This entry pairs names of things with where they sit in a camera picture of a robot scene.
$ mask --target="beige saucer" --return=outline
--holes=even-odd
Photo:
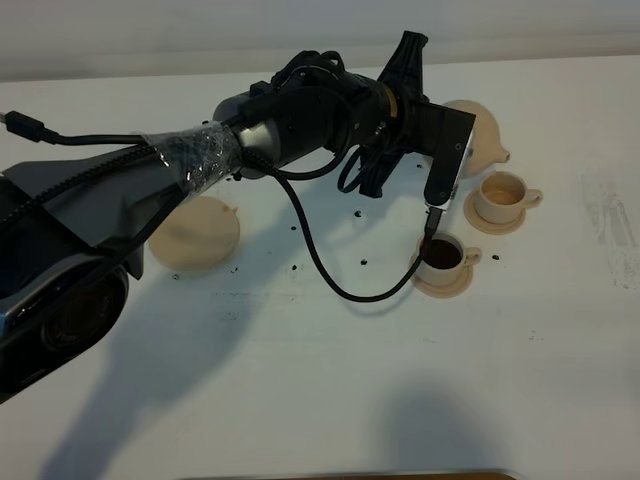
[[[415,256],[411,258],[411,264],[413,264],[415,259]],[[471,280],[473,280],[473,265],[464,267],[457,280],[451,285],[446,285],[444,287],[434,287],[433,285],[429,285],[428,283],[420,280],[417,275],[411,277],[411,281],[418,290],[420,290],[425,295],[429,295],[433,298],[457,297],[461,293],[464,293],[467,288],[469,288],[469,285],[471,285]]]
[[[238,245],[240,223],[234,210],[212,197],[196,197],[169,215],[149,239],[151,253],[178,271],[209,270]]]
[[[464,216],[467,217],[469,223],[481,232],[488,233],[489,235],[505,235],[507,233],[515,232],[524,223],[524,219],[527,218],[527,210],[522,209],[522,213],[514,221],[499,225],[497,223],[487,222],[484,218],[478,215],[475,207],[476,195],[480,191],[480,187],[476,188],[473,192],[467,195],[464,201]]]

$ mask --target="beige cup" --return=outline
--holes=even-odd
[[[482,181],[475,208],[484,220],[496,225],[513,222],[525,208],[542,202],[540,190],[528,189],[524,180],[509,172],[493,172]]]
[[[420,238],[418,241],[416,255],[420,250],[423,238],[424,237]],[[447,285],[451,285],[460,277],[464,267],[475,265],[482,259],[482,250],[476,247],[465,248],[462,241],[460,241],[460,239],[455,235],[446,232],[438,232],[433,236],[433,239],[444,240],[453,245],[460,254],[460,261],[457,265],[446,269],[432,267],[427,262],[423,261],[418,267],[416,275],[420,280],[428,285],[432,285],[434,287],[446,287]]]

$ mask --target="camera lens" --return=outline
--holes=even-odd
[[[109,274],[68,301],[42,327],[44,346],[75,355],[102,338],[118,319],[127,294],[126,274]]]

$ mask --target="dark liquid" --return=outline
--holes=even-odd
[[[458,265],[462,261],[462,255],[455,245],[446,240],[432,240],[427,246],[424,261],[438,270],[447,270]]]

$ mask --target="cup handle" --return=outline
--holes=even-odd
[[[476,247],[469,247],[464,251],[464,266],[476,265],[482,260],[482,250]]]
[[[534,208],[540,205],[544,196],[540,190],[530,189],[527,190],[525,195],[524,208]]]

